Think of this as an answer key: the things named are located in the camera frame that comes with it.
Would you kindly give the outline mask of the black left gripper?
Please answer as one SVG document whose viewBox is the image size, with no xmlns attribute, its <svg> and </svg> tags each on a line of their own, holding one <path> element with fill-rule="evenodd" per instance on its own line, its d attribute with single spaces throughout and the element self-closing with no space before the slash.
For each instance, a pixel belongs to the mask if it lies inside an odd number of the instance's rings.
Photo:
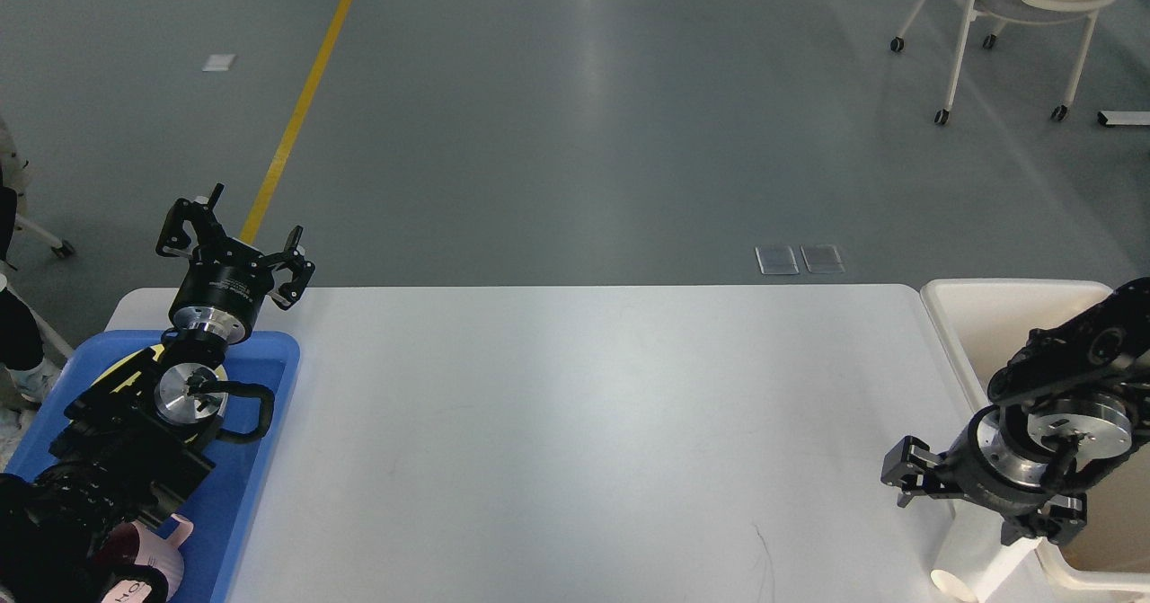
<svg viewBox="0 0 1150 603">
<path fill-rule="evenodd" d="M 158 255 L 187 260 L 169 320 L 181 330 L 205 330 L 227 342 L 241 342 L 255 328 L 266 296 L 279 310 L 296 305 L 310 283 L 315 264 L 301 247 L 302 226 L 292 227 L 282 251 L 256 255 L 251 266 L 233 261 L 233 244 L 214 209 L 225 185 L 208 197 L 177 199 L 168 209 L 155 246 Z"/>
</svg>

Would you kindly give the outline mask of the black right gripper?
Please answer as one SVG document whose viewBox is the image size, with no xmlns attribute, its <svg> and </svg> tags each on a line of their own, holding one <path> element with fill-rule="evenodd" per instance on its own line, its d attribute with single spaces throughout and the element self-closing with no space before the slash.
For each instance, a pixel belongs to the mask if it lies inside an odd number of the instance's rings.
<svg viewBox="0 0 1150 603">
<path fill-rule="evenodd" d="M 1020 410 L 981 410 L 948 451 L 900 438 L 883 458 L 880 481 L 898 490 L 900 509 L 917 497 L 969 499 L 1002 514 L 1000 545 L 1038 539 L 1064 545 L 1088 525 L 1087 493 L 1066 493 L 1078 453 L 1078 438 L 1032 438 Z"/>
</svg>

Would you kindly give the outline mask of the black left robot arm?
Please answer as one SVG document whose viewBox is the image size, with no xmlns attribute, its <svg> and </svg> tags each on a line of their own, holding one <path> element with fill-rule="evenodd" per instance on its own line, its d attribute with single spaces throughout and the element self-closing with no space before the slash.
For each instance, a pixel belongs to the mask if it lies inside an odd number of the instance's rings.
<svg viewBox="0 0 1150 603">
<path fill-rule="evenodd" d="M 214 213 L 224 189 L 181 198 L 164 217 L 156 253 L 189 266 L 156 345 L 66 406 L 40 475 L 3 473 L 3 602 L 102 602 L 130 586 L 164 602 L 172 577 L 112 558 L 112 534 L 175 514 L 214 470 L 212 443 L 254 444 L 273 430 L 275 391 L 225 377 L 227 351 L 252 336 L 267 298 L 284 311 L 298 303 L 315 266 L 302 226 L 275 253 L 230 237 Z"/>
</svg>

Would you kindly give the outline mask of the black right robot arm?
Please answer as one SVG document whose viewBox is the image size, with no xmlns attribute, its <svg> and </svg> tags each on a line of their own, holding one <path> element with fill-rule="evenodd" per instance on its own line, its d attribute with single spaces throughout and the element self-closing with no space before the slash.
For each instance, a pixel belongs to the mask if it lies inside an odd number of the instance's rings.
<svg viewBox="0 0 1150 603">
<path fill-rule="evenodd" d="M 1063 545 L 1087 526 L 1087 493 L 1147 445 L 1149 280 L 1138 277 L 1026 345 L 990 379 L 989 404 L 943 453 L 902 438 L 880 480 L 1003 517 L 1002 545 Z"/>
</svg>

